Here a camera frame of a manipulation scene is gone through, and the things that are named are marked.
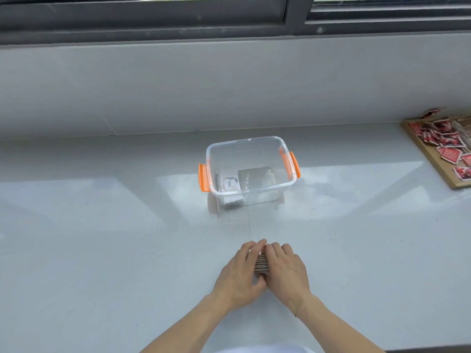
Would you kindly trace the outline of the person's left hand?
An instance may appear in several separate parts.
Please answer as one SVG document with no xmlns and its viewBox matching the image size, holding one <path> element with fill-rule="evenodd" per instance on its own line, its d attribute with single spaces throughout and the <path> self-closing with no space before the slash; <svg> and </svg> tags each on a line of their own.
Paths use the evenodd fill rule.
<svg viewBox="0 0 471 353">
<path fill-rule="evenodd" d="M 224 315 L 251 304 L 265 292 L 254 292 L 252 278 L 257 256 L 266 244 L 266 239 L 244 243 L 221 270 L 210 296 Z"/>
</svg>

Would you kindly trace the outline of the person's right hand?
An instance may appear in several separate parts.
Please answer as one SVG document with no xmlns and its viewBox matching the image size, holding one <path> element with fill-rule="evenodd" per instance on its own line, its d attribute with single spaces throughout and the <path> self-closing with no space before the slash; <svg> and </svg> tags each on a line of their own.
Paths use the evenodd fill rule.
<svg viewBox="0 0 471 353">
<path fill-rule="evenodd" d="M 294 255 L 294 266 L 270 266 L 266 282 L 279 301 L 295 317 L 301 318 L 312 294 L 306 267 L 301 258 L 295 253 Z"/>
</svg>

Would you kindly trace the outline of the stack of cards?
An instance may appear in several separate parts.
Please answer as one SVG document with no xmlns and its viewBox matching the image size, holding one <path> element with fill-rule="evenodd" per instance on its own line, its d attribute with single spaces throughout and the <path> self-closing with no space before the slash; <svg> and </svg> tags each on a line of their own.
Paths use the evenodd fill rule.
<svg viewBox="0 0 471 353">
<path fill-rule="evenodd" d="M 265 255 L 259 254 L 253 270 L 254 274 L 269 275 L 268 259 Z"/>
</svg>

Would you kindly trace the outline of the person's right forearm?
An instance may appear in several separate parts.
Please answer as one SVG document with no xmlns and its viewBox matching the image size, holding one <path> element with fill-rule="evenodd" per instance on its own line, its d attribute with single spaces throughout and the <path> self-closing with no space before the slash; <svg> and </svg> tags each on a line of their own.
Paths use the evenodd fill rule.
<svg viewBox="0 0 471 353">
<path fill-rule="evenodd" d="M 325 353 L 386 353 L 310 294 L 296 310 Z"/>
</svg>

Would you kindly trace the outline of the person's left forearm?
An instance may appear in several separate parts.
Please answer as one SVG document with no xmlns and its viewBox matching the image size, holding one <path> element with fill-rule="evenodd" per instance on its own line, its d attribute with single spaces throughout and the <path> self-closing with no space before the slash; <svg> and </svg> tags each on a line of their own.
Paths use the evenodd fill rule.
<svg viewBox="0 0 471 353">
<path fill-rule="evenodd" d="M 231 310 L 231 301 L 211 293 L 140 353 L 201 353 L 215 328 Z"/>
</svg>

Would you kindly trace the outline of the clear plastic box orange latches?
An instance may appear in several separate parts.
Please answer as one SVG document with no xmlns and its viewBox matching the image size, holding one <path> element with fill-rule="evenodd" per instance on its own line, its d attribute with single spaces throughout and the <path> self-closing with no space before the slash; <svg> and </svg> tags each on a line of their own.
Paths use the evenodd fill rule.
<svg viewBox="0 0 471 353">
<path fill-rule="evenodd" d="M 293 152 L 278 136 L 247 138 L 211 144 L 206 162 L 198 166 L 198 183 L 202 192 L 210 193 L 222 207 L 240 207 L 277 201 L 300 177 Z M 259 189 L 223 191 L 221 180 L 238 177 L 238 171 L 270 166 L 276 185 Z"/>
</svg>

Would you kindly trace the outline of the clear plastic packet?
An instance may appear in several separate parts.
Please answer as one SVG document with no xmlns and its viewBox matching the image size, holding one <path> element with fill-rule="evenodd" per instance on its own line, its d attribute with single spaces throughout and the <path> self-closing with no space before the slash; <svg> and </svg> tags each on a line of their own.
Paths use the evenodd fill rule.
<svg viewBox="0 0 471 353">
<path fill-rule="evenodd" d="M 240 189 L 259 189 L 276 185 L 276 178 L 270 166 L 238 171 Z"/>
</svg>

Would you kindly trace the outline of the dark window frame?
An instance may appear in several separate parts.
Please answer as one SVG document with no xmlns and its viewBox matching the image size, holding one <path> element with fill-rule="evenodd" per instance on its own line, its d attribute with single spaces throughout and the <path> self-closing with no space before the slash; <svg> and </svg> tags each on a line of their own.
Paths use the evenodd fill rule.
<svg viewBox="0 0 471 353">
<path fill-rule="evenodd" d="M 471 0 L 0 0 L 0 45 L 471 31 Z"/>
</svg>

